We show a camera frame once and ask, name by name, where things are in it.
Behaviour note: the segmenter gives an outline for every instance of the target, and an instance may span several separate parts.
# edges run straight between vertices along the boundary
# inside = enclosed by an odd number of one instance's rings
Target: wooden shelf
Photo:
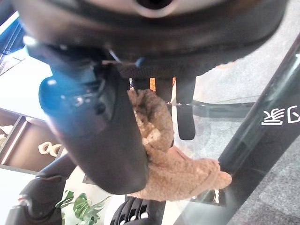
[[[0,163],[39,172],[56,159],[50,154],[39,153],[38,146],[44,142],[60,144],[44,121],[20,116],[0,150]]]
[[[19,118],[18,114],[14,114],[5,110],[0,109],[0,126],[14,126]],[[0,135],[6,135],[1,129],[0,129]]]

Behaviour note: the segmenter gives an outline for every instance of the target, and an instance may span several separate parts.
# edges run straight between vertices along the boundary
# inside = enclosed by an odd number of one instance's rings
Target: brown fuzzy plush
[[[173,122],[165,102],[151,90],[128,91],[142,142],[149,156],[146,187],[131,196],[157,201],[191,198],[209,189],[222,189],[232,178],[220,171],[218,161],[192,160],[173,141]]]

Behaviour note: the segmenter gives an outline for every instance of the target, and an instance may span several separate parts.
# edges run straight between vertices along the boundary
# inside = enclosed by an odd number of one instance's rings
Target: potted plant
[[[57,208],[65,208],[68,205],[73,205],[73,212],[80,220],[76,225],[93,225],[100,219],[98,213],[104,208],[106,200],[110,197],[103,199],[102,201],[92,205],[91,200],[87,198],[85,193],[81,193],[73,202],[74,192],[66,190],[65,197],[59,203],[56,204]],[[65,224],[65,214],[62,213],[62,225]]]

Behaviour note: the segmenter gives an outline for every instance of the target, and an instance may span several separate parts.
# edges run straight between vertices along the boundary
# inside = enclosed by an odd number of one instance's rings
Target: green leaf
[[[102,209],[104,209],[104,207],[103,207],[103,208],[100,208],[100,209],[98,209],[98,210],[93,210],[93,212],[95,212],[95,213],[97,214],[97,213],[101,212]]]
[[[76,210],[74,211],[76,218],[79,218],[79,216],[81,215],[81,213],[82,213],[82,212],[85,210],[85,208],[87,208],[87,207],[89,208],[90,206],[89,206],[87,203],[85,203],[84,205],[82,205],[82,207],[76,209]]]
[[[80,214],[79,218],[83,220],[84,216],[89,212],[90,206],[86,207]]]
[[[90,219],[90,221],[89,221],[89,225],[93,225],[93,224],[95,224],[95,223],[97,223],[97,219],[94,218],[94,217],[92,217],[92,218]]]
[[[84,217],[83,217],[83,220],[84,221],[90,221],[90,219],[94,216],[93,212],[92,211],[88,211]]]
[[[67,203],[67,204],[63,204],[63,205],[60,206],[60,208],[61,208],[61,209],[62,209],[62,208],[65,208],[66,206],[68,206],[68,205],[70,205],[70,204],[74,204],[74,202],[69,202],[69,203]]]
[[[92,205],[92,208],[93,208],[93,209],[103,208],[104,205],[105,205],[106,200],[107,200],[108,198],[110,198],[110,197],[111,197],[111,196],[108,196],[108,197],[106,197],[105,199],[103,199],[102,201],[100,201],[100,202],[98,202],[98,203]]]
[[[87,200],[86,194],[85,193],[81,193],[78,198],[84,198],[85,200]]]
[[[76,210],[76,209],[82,207],[85,204],[87,204],[87,200],[84,199],[84,198],[78,197],[78,198],[75,199],[73,210]]]
[[[65,198],[63,200],[61,200],[59,203],[57,203],[56,207],[60,208],[63,204],[71,202],[73,200],[73,198],[74,198],[74,192],[66,190]]]

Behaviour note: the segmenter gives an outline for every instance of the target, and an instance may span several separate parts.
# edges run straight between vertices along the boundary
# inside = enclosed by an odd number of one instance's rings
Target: decorative object
[[[60,148],[61,144],[52,145],[51,142],[44,142],[38,146],[38,151],[43,155],[50,154],[53,157],[57,157]]]
[[[6,139],[5,135],[0,135],[0,148],[3,146],[5,139]]]
[[[64,208],[70,204],[73,204],[73,211],[76,216],[80,220],[80,223],[76,225],[93,225],[97,223],[100,219],[98,213],[104,208],[106,200],[109,198],[105,198],[102,201],[91,205],[91,200],[87,199],[85,193],[81,193],[74,202],[71,202],[74,198],[74,192],[66,190],[65,198],[56,204],[57,208]],[[65,224],[65,214],[62,213],[62,224]]]

